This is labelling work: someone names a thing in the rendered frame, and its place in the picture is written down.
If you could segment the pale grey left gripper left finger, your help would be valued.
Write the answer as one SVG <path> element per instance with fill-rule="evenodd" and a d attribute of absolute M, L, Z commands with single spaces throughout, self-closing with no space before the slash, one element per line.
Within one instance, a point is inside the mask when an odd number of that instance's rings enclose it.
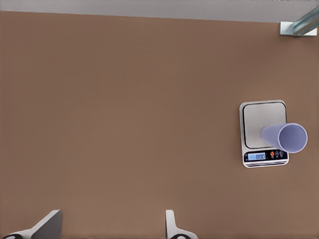
<path fill-rule="evenodd" d="M 60 239 L 62 210 L 53 210 L 29 229 L 14 232 L 1 239 Z"/>

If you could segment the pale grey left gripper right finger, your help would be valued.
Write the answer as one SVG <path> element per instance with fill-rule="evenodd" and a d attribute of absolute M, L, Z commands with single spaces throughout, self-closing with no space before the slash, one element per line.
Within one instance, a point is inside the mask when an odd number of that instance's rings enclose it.
<path fill-rule="evenodd" d="M 165 236 L 166 239 L 198 239 L 195 233 L 177 227 L 173 210 L 165 211 Z"/>

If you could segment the lilac plastic cup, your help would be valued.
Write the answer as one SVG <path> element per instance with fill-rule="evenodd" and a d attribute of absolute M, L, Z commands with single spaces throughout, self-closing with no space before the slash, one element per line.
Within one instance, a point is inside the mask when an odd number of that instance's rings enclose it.
<path fill-rule="evenodd" d="M 308 134 L 300 124 L 279 123 L 264 127 L 261 130 L 261 139 L 279 150 L 298 153 L 305 148 Z"/>

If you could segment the silver digital kitchen scale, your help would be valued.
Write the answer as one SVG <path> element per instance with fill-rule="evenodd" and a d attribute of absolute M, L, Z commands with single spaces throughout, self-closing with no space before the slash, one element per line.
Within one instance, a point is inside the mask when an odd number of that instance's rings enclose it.
<path fill-rule="evenodd" d="M 261 138 L 263 128 L 287 122 L 282 100 L 244 102 L 239 107 L 242 162 L 246 168 L 286 165 L 289 154 Z"/>

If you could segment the silver frame post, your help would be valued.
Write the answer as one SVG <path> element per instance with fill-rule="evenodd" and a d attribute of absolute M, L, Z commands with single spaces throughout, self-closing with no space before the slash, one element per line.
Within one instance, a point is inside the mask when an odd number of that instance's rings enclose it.
<path fill-rule="evenodd" d="M 319 5 L 299 19 L 289 22 L 281 21 L 279 35 L 293 37 L 315 37 L 319 29 Z"/>

